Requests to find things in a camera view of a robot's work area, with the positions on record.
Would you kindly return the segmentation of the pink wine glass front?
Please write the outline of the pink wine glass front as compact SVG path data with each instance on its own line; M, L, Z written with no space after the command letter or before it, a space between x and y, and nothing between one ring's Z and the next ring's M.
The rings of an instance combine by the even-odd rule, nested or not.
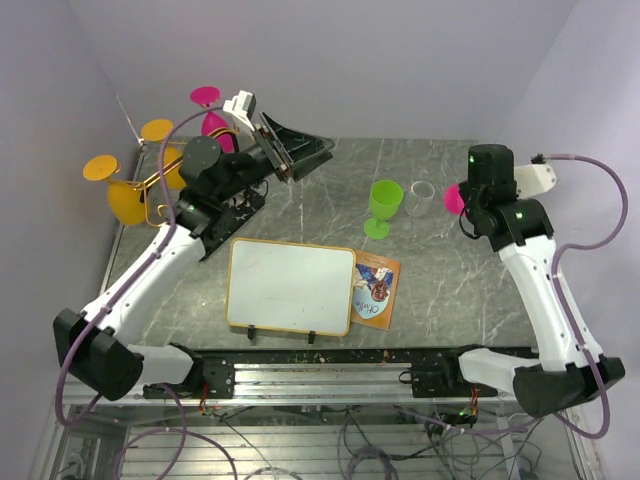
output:
M445 190L443 204L445 209L453 215L460 215L463 212L465 203L461 197L458 184L452 184Z

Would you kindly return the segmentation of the pink wine glass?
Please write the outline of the pink wine glass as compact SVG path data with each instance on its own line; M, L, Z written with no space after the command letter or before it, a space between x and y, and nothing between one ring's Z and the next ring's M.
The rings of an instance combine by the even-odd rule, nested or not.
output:
M210 109L220 100L220 96L220 90L215 86L199 86L191 92L190 100L204 109ZM238 151L236 134L227 121L214 111L206 113L201 125L201 134L216 139L224 153Z
M453 215L460 215L463 212L465 203L461 197L458 184L452 184L445 190L443 204L445 209Z

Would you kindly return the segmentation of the clear wine glass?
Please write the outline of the clear wine glass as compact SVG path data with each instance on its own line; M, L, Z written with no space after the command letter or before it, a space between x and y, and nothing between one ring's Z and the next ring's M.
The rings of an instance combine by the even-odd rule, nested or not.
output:
M404 198L405 212L413 218L426 216L435 197L434 186L424 180L415 181L407 190Z

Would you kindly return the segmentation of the green wine glass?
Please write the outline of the green wine glass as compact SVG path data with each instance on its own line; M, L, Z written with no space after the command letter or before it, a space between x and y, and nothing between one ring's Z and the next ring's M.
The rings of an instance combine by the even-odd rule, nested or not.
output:
M371 217L363 226L367 237L380 240L389 234L388 220L396 214L403 198L402 186L392 180L380 180L372 185L369 194Z

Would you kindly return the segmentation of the pink wine glass back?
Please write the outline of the pink wine glass back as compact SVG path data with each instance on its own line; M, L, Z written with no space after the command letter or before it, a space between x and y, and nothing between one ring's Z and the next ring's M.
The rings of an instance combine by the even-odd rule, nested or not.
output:
M191 92L190 100L204 109L210 109L220 100L220 96L220 90L215 86L199 86ZM201 134L216 139L224 153L238 151L236 134L227 121L214 111L206 113L201 125Z

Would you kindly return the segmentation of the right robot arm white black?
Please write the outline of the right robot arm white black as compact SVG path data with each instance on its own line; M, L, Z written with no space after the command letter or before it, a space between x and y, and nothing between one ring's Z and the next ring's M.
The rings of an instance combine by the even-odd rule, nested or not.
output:
M461 219L485 237L517 286L538 347L535 360L476 347L440 373L450 394L482 384L512 394L531 417L541 418L603 396L625 375L591 335L560 270L565 252L535 194L516 180L511 149L478 144L468 150L467 178L459 185Z

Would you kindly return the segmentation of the yellow wine glass back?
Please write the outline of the yellow wine glass back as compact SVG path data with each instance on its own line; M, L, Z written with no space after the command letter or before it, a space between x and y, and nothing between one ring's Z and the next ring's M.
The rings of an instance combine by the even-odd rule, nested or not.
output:
M141 129L141 136L146 141L161 144L172 131L173 123L165 118L154 119L147 122ZM185 180L179 173L182 151L168 143L165 147L163 158L163 173L170 190L181 190L186 186Z

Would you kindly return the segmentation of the yellow wine glass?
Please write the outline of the yellow wine glass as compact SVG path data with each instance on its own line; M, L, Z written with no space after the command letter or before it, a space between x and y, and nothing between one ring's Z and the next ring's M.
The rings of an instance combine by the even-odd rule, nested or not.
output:
M147 122L141 129L141 136L146 141L161 144L172 131L173 123L165 118L154 119ZM168 143L165 147L163 158L163 173L170 190L181 190L186 186L185 180L179 173L182 151Z
M122 225L139 225L148 216L143 185L114 179L113 176L119 171L120 164L114 156L99 155L85 164L82 174L87 181L107 184L107 205Z

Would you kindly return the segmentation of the yellow wine glass front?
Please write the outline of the yellow wine glass front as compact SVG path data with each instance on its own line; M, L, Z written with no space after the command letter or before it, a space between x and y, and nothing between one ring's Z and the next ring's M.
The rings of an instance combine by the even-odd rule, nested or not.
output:
M139 225L148 216L143 185L114 179L113 176L119 171L120 164L114 156L99 155L85 164L82 174L87 181L107 184L107 205L122 225Z

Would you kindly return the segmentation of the orange Othello book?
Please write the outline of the orange Othello book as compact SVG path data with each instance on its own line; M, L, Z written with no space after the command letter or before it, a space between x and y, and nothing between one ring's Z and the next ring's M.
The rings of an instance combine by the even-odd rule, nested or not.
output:
M350 322L389 331L401 263L355 250Z

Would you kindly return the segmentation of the whiteboard with yellow frame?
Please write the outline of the whiteboard with yellow frame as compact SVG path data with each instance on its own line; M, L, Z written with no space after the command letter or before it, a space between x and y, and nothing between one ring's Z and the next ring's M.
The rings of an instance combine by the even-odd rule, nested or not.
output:
M350 328L350 248L237 238L226 319L236 328L342 337Z

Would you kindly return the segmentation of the aluminium mounting rail frame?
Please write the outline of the aluminium mounting rail frame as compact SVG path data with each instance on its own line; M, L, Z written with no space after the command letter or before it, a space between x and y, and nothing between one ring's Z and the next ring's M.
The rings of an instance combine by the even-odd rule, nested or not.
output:
M218 406L249 409L266 405L340 404L354 409L368 404L403 405L467 402L462 414L443 413L425 424L429 444L414 453L419 459L433 454L449 479L458 479L445 428L469 430L476 425L476 403L500 401L503 389L464 379L460 357L476 345L456 347L360 348L328 350L235 349L194 350L195 365L180 384L163 388L150 380L136 385L107 383L103 400L166 401L173 406L199 402L206 413Z

